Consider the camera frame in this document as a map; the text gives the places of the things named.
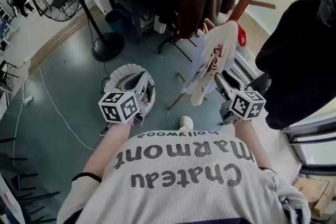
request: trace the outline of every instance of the black jacket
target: black jacket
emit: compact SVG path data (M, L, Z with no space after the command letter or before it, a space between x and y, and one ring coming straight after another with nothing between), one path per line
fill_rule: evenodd
M336 0L297 0L256 58L271 77L267 124L282 129L336 97Z

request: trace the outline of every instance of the green floor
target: green floor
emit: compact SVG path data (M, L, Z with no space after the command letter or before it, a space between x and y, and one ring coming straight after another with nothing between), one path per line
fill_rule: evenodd
M102 17L98 18L98 24L102 32L109 30ZM176 73L187 76L191 63L173 45L167 45L164 53L158 55L157 46L164 38L166 36L152 32L141 43L126 40L122 53L106 63L108 72L126 63L136 63L154 79L154 107L143 127L134 128L132 135L149 130L176 130L183 115L194 120L196 130L218 130L223 99L216 91L198 107L193 107L186 96L168 113L167 107L180 95L183 84ZM80 139L95 148L101 141L99 132L106 125L98 107L100 83L106 74L103 63L92 57L91 46L86 26L56 48L40 66L59 111ZM51 103L38 69L25 84L25 96L29 95L34 97L34 102L23 107L15 146L15 156L29 160L17 162L16 167L20 172L40 173L30 185L38 186L41 193L61 191L47 201L48 208L44 209L44 214L48 212L55 217L70 189L71 179L82 171L92 151L67 129ZM20 90L0 121L0 139L14 136L21 103ZM13 144L1 144L0 151L12 156Z

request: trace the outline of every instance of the fan base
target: fan base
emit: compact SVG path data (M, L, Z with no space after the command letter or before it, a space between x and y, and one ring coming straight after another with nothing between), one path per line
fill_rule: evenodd
M103 34L107 45L98 38L92 46L93 57L101 62L105 62L116 57L124 46L124 39L116 33Z

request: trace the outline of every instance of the cardboard box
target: cardboard box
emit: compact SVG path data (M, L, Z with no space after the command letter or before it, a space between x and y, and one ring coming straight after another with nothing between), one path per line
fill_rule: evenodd
M335 194L335 181L299 177L293 184L307 199L313 215L321 217Z

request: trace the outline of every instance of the wooden floor strip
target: wooden floor strip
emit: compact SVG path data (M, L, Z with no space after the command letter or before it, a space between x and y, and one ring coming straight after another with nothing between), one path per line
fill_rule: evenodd
M101 10L94 6L90 8L90 13L93 18L98 17L102 14ZM54 49L61 45L65 40L75 34L81 27L88 23L88 17L85 13L79 15L71 25L63 28L57 34L55 34L51 39L49 39L32 57L31 64L28 69L29 75L35 70L37 65L35 61L40 64Z

